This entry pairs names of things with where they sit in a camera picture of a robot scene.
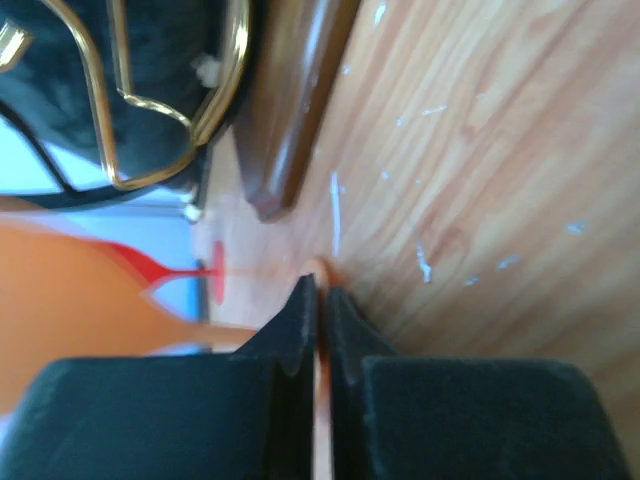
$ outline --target brass frame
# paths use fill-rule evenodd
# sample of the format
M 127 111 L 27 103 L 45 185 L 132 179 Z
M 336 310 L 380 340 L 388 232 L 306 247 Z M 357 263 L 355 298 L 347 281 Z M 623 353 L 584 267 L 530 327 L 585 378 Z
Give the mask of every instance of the brass frame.
M 189 165 L 193 160 L 196 147 L 207 143 L 213 132 L 220 126 L 224 113 L 233 100 L 240 83 L 248 58 L 251 0 L 229 0 L 227 25 L 230 32 L 227 35 L 224 48 L 220 86 L 215 92 L 211 92 L 207 96 L 191 120 L 169 105 L 134 93 L 129 61 L 130 50 L 127 36 L 125 0 L 106 0 L 109 10 L 112 35 L 111 49 L 118 92 L 127 103 L 134 107 L 153 110 L 177 120 L 185 127 L 189 138 L 188 151 L 172 165 L 147 175 L 130 179 L 123 179 L 118 171 L 118 156 L 113 136 L 104 72 L 100 54 L 93 39 L 79 17 L 63 0 L 41 1 L 69 28 L 78 46 L 91 101 L 91 111 L 100 149 L 102 169 L 111 183 L 121 190 L 135 190 L 166 180 Z M 7 41 L 5 45 L 14 48 L 13 50 L 9 48 L 2 50 L 7 52 L 8 59 L 4 64 L 0 64 L 0 71 L 3 71 L 1 70 L 3 65 L 6 65 L 4 70 L 8 70 L 15 65 L 28 47 L 31 38 L 27 32 L 13 25 L 7 28 L 12 28 L 13 30 L 8 32 L 11 35 L 7 35 L 5 38 L 8 40 L 13 39 L 14 43 Z
M 0 30 L 0 73 L 11 70 L 27 51 L 33 37 L 12 22 L 5 22 Z

